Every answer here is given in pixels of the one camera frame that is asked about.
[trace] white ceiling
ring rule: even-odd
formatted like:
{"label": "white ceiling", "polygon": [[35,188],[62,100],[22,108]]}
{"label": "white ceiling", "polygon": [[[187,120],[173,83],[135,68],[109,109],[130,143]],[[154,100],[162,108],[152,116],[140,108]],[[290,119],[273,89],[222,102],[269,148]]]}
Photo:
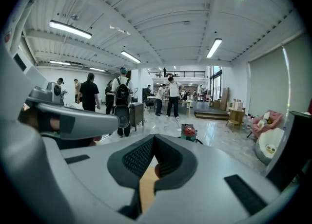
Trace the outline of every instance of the white ceiling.
{"label": "white ceiling", "polygon": [[[270,32],[287,28],[282,22],[292,10],[289,0],[37,0],[24,37],[38,65],[70,61],[111,72],[121,66],[232,66],[258,42],[270,43]],[[79,21],[71,20],[73,14]],[[51,19],[93,36],[50,28]],[[223,42],[207,59],[215,38]],[[123,50],[142,62],[122,56]]]}

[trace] balcony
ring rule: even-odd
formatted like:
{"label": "balcony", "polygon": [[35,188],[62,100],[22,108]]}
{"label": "balcony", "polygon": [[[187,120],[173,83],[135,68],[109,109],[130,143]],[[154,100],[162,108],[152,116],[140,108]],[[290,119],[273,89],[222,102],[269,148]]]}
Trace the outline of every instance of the balcony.
{"label": "balcony", "polygon": [[[164,78],[164,72],[149,73],[151,78]],[[205,78],[205,71],[167,71],[166,77]]]}

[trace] black t-shirt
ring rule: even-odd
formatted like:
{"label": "black t-shirt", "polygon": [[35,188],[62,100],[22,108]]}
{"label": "black t-shirt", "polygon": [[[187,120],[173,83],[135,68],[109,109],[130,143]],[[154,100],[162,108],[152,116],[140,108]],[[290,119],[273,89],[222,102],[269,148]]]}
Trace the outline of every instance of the black t-shirt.
{"label": "black t-shirt", "polygon": [[81,92],[83,96],[82,107],[88,108],[96,105],[94,94],[98,94],[98,86],[95,83],[91,81],[83,82],[79,92]]}
{"label": "black t-shirt", "polygon": [[[106,87],[106,89],[105,89],[105,95],[107,93],[112,93],[112,88],[110,86]],[[106,99],[106,103],[113,102],[114,96],[113,95],[106,95],[105,99]]]}

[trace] wooden stool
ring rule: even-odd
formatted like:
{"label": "wooden stool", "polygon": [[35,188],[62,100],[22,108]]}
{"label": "wooden stool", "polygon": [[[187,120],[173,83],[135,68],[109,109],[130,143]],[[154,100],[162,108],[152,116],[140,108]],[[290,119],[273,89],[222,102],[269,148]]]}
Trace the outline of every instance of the wooden stool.
{"label": "wooden stool", "polygon": [[233,127],[232,127],[232,132],[234,131],[234,126],[235,126],[235,125],[237,125],[237,126],[240,127],[239,122],[236,121],[236,120],[231,120],[231,119],[229,119],[225,126],[227,126],[228,123],[231,123],[231,124],[233,125]]}

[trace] glossy floor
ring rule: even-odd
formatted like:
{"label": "glossy floor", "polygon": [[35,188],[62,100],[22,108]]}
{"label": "glossy floor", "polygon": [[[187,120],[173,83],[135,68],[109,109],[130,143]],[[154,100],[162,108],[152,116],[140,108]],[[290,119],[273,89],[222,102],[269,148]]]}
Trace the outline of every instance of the glossy floor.
{"label": "glossy floor", "polygon": [[[99,112],[105,112],[105,106]],[[179,137],[181,124],[193,124],[197,130],[198,139],[207,146],[220,149],[242,163],[249,166],[256,172],[262,172],[266,166],[260,162],[254,152],[255,141],[252,135],[247,138],[249,132],[244,130],[234,130],[232,132],[231,124],[226,127],[226,121],[223,120],[206,120],[180,114],[177,121],[173,116],[166,118],[166,115],[156,116],[154,112],[145,111],[144,126],[139,125],[137,131],[131,128],[129,137],[120,138],[115,131],[111,136],[99,142],[99,144],[108,144],[112,142],[122,142],[127,138],[132,138],[141,134],[164,134]],[[157,161],[154,159],[151,165],[155,166]]]}

